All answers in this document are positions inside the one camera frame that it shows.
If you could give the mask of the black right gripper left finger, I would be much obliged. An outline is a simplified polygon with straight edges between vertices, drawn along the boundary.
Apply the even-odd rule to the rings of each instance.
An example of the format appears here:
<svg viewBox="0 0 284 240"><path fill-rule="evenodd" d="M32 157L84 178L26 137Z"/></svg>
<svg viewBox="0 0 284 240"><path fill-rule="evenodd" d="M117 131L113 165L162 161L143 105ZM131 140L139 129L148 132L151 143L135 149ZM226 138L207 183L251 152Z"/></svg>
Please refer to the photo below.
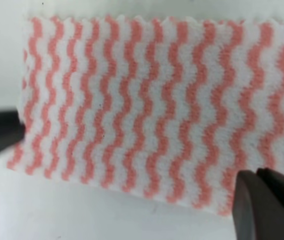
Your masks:
<svg viewBox="0 0 284 240"><path fill-rule="evenodd" d="M232 217L238 240L284 240L284 207L256 172L238 172Z"/></svg>

